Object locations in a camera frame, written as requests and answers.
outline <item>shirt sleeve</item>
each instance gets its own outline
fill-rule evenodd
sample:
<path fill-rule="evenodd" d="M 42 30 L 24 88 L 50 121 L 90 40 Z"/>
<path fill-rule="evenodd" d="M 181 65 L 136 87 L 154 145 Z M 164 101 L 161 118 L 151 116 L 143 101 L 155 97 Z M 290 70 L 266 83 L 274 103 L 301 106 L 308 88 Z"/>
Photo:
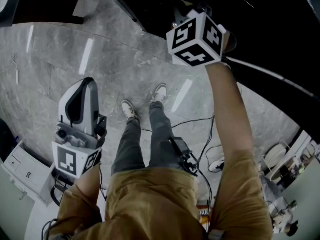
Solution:
<path fill-rule="evenodd" d="M 224 165 L 211 218 L 212 230 L 224 231 L 223 239 L 273 238 L 258 169 L 248 151 L 235 153 Z"/>
<path fill-rule="evenodd" d="M 86 230 L 102 222 L 100 209 L 90 202 L 76 185 L 64 192 L 57 222 L 49 231 L 50 239 L 55 236 L 73 236 L 76 230 Z"/>

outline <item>wall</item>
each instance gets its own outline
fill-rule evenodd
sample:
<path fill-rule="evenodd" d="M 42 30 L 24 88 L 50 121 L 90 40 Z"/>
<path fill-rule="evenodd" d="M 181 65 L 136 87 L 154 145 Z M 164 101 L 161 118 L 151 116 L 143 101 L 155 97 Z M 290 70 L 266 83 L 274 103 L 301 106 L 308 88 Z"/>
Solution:
<path fill-rule="evenodd" d="M 316 240 L 320 236 L 320 163 L 314 159 L 284 192 L 290 203 L 297 201 L 293 222 L 299 221 L 298 231 L 292 237 L 275 234 L 274 240 Z"/>
<path fill-rule="evenodd" d="M 10 240 L 24 240 L 28 220 L 35 202 L 28 196 L 19 200 L 20 190 L 0 167 L 0 227 Z"/>

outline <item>person's black hair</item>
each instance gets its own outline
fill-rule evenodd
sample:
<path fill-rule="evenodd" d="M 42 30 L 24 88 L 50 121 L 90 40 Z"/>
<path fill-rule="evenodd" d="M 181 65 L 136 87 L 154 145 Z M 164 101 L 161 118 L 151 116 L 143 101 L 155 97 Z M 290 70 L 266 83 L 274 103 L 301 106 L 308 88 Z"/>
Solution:
<path fill-rule="evenodd" d="M 295 235 L 295 233 L 298 231 L 297 225 L 298 225 L 298 221 L 296 221 L 291 225 L 290 231 L 286 234 L 288 237 L 292 237 Z"/>

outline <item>white sneaker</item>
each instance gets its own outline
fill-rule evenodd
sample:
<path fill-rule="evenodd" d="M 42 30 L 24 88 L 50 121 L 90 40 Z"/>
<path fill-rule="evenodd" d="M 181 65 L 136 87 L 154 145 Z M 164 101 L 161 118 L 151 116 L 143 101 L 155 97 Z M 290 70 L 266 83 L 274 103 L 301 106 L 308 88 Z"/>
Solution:
<path fill-rule="evenodd" d="M 153 100 L 151 101 L 151 103 L 153 102 L 163 102 L 167 97 L 167 86 L 162 83 L 160 84 L 154 91 L 153 94 Z"/>
<path fill-rule="evenodd" d="M 225 157 L 220 158 L 218 161 L 214 161 L 209 166 L 209 171 L 213 173 L 218 173 L 221 171 L 220 166 L 225 162 Z"/>
<path fill-rule="evenodd" d="M 121 102 L 121 105 L 122 105 L 122 111 L 125 114 L 126 119 L 136 118 L 136 112 L 135 112 L 134 106 L 131 104 L 130 101 L 123 100 Z"/>

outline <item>forearm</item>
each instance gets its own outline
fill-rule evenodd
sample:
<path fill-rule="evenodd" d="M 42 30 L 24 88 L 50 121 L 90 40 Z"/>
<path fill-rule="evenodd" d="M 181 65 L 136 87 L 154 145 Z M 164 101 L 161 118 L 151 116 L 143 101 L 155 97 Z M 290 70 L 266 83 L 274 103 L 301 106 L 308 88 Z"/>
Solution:
<path fill-rule="evenodd" d="M 208 65 L 206 70 L 212 86 L 215 122 L 225 159 L 239 151 L 252 152 L 252 130 L 231 70 L 221 63 Z"/>
<path fill-rule="evenodd" d="M 74 183 L 91 202 L 97 203 L 100 190 L 100 165 L 96 165 Z"/>

